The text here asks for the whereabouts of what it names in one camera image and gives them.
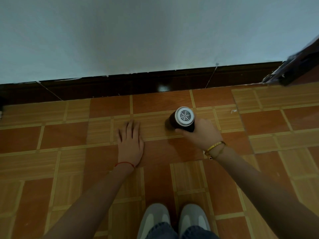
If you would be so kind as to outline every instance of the orange floor tile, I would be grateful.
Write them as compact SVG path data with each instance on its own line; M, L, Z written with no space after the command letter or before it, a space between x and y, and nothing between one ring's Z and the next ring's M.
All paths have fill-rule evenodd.
M200 205L222 238L276 238L226 171L164 127L189 106L248 163L319 215L319 83L237 86L12 105L0 121L0 238L39 238L113 169L115 131L141 122L145 151L98 228L97 238L136 238L147 206L163 203L177 227Z

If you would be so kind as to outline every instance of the yellow bracelet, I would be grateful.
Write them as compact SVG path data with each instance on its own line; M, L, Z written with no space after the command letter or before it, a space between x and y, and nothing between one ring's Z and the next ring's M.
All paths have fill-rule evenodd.
M224 141L217 142L217 143L215 143L213 146L211 146L210 148L207 149L207 151L205 152L205 155L206 155L206 156L209 156L209 151L212 150L212 149L213 149L214 147L216 147L217 145L220 145L220 144L222 144L222 143L226 145L226 143L225 143Z

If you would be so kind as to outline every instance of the gray sneaker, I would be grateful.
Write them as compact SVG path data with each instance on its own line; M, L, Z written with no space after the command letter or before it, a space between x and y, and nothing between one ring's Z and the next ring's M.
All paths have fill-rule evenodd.
M159 203L150 205L144 213L137 239L145 239L150 229L160 222L171 224L168 209Z
M178 235L180 238L190 226L200 226L204 230L211 230L205 212L195 204L185 205L181 211L178 225Z

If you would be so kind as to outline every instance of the white wall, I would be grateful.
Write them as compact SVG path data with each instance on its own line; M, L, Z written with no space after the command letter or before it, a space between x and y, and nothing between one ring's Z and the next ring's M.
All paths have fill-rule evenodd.
M0 83L285 60L319 0L0 0Z

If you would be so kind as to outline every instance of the jeans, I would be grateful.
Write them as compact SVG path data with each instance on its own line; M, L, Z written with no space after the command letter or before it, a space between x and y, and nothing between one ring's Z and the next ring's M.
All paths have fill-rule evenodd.
M167 222L160 222L152 227L146 239L178 239L178 234ZM219 239L215 233L204 230L199 226L190 226L183 233L181 239Z

